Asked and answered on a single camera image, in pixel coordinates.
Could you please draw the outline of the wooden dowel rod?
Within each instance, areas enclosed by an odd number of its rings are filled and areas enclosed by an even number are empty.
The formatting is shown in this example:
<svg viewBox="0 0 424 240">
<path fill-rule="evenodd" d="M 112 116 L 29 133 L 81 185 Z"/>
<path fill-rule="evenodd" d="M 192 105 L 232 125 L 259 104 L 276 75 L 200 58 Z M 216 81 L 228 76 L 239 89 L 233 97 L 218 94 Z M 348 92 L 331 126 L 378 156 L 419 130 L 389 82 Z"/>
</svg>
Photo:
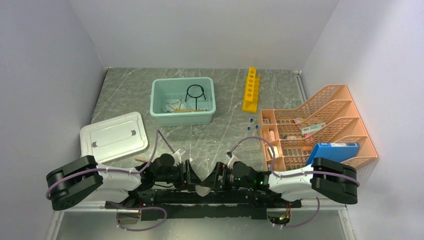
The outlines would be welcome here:
<svg viewBox="0 0 424 240">
<path fill-rule="evenodd" d="M 135 156 L 134 160 L 137 161 L 137 162 L 141 162 L 141 163 L 148 163 L 148 162 L 152 161 L 150 158 L 145 158 L 145 157 L 140 157 L 140 156 Z"/>
</svg>

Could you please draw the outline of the amber rubber tubing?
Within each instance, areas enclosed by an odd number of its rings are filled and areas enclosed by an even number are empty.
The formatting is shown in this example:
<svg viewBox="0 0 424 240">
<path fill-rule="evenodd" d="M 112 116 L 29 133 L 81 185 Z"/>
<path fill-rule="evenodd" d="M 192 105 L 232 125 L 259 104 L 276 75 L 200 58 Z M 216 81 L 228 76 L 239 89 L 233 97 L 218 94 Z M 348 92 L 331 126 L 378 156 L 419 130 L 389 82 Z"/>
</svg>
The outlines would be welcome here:
<svg viewBox="0 0 424 240">
<path fill-rule="evenodd" d="M 208 110 L 205 108 L 201 109 L 175 109 L 171 110 L 171 113 L 196 113 L 196 112 L 207 112 Z"/>
</svg>

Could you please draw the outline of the mint green plastic bin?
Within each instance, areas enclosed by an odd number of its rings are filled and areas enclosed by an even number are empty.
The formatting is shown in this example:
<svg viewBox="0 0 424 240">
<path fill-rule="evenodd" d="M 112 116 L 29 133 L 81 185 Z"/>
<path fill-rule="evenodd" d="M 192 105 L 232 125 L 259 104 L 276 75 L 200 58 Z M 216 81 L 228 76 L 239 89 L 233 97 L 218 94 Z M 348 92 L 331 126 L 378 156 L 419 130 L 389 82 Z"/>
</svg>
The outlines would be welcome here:
<svg viewBox="0 0 424 240">
<path fill-rule="evenodd" d="M 195 100 L 185 102 L 188 86 L 198 84 L 204 88 L 206 100 L 198 100 L 198 110 L 205 112 L 171 113 L 170 102 L 181 102 L 180 109 L 195 108 Z M 150 115 L 162 127 L 207 125 L 217 110 L 214 82 L 210 77 L 160 78 L 152 83 L 150 96 Z"/>
</svg>

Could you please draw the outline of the white plastic bin lid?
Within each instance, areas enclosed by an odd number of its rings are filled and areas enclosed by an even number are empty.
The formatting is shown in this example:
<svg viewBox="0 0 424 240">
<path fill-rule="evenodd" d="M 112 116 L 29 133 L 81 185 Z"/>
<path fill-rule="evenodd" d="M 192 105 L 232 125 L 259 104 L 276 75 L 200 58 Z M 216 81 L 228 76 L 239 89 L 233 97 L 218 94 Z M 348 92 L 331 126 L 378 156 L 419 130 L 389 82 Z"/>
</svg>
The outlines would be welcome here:
<svg viewBox="0 0 424 240">
<path fill-rule="evenodd" d="M 81 156 L 104 164 L 149 146 L 142 115 L 131 112 L 84 126 L 79 131 Z"/>
</svg>

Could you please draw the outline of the black wire ring stand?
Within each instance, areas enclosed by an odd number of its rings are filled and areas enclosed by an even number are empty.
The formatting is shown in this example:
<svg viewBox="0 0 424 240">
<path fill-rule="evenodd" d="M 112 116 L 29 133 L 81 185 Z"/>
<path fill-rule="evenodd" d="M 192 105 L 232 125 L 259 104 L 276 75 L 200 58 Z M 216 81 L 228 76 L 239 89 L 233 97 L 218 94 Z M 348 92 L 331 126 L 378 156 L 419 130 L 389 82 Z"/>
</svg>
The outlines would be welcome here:
<svg viewBox="0 0 424 240">
<path fill-rule="evenodd" d="M 192 84 L 188 86 L 184 101 L 187 103 L 189 99 L 194 99 L 194 109 L 198 110 L 199 99 L 206 100 L 205 89 L 199 84 Z"/>
</svg>

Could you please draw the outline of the yellow test tube rack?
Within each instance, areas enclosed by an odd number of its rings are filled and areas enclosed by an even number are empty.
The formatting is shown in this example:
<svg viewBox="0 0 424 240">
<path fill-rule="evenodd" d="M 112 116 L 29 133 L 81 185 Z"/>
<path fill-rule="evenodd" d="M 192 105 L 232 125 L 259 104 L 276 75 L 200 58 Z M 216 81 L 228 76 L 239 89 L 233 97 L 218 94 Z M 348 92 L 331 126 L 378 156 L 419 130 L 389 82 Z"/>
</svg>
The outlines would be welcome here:
<svg viewBox="0 0 424 240">
<path fill-rule="evenodd" d="M 260 74 L 255 67 L 248 69 L 242 101 L 242 111 L 256 113 L 258 109 Z"/>
</svg>

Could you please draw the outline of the white round watch glass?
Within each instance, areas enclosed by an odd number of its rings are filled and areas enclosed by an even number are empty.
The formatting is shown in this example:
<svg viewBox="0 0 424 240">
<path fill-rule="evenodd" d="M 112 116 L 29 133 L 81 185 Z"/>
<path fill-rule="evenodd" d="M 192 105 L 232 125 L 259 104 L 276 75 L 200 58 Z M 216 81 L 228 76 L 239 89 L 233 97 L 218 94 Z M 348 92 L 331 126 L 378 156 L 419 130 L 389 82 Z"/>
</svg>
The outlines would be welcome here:
<svg viewBox="0 0 424 240">
<path fill-rule="evenodd" d="M 200 197 L 205 197 L 207 196 L 210 192 L 211 192 L 211 188 L 210 187 L 205 187 L 205 186 L 200 186 L 200 185 L 196 185 L 195 186 L 195 192 L 200 196 Z"/>
</svg>

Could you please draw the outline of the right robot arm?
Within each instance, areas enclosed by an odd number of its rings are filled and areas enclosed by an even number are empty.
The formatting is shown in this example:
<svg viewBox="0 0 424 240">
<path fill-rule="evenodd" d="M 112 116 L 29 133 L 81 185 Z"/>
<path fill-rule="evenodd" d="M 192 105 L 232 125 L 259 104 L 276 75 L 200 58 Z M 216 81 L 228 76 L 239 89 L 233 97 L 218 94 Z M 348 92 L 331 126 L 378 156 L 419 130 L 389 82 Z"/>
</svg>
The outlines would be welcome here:
<svg viewBox="0 0 424 240">
<path fill-rule="evenodd" d="M 269 199 L 275 207 L 300 199 L 324 197 L 346 205 L 358 203 L 357 170 L 326 158 L 319 157 L 310 165 L 287 172 L 256 171 L 239 160 L 217 165 L 217 170 L 195 187 L 199 196 L 243 188 L 270 192 Z"/>
</svg>

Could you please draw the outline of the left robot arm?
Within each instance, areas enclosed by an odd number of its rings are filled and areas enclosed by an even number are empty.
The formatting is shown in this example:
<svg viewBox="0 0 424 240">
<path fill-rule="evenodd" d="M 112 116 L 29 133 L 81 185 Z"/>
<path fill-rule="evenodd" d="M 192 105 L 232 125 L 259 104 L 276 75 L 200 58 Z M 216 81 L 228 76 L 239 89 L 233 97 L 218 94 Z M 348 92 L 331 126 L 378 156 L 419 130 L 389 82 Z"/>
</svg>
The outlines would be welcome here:
<svg viewBox="0 0 424 240">
<path fill-rule="evenodd" d="M 134 207 L 139 194 L 158 183 L 176 188 L 187 184 L 185 168 L 191 158 L 178 153 L 164 153 L 154 160 L 130 168 L 111 167 L 86 155 L 46 175 L 46 198 L 55 211 L 70 209 L 82 202 L 113 202 Z"/>
</svg>

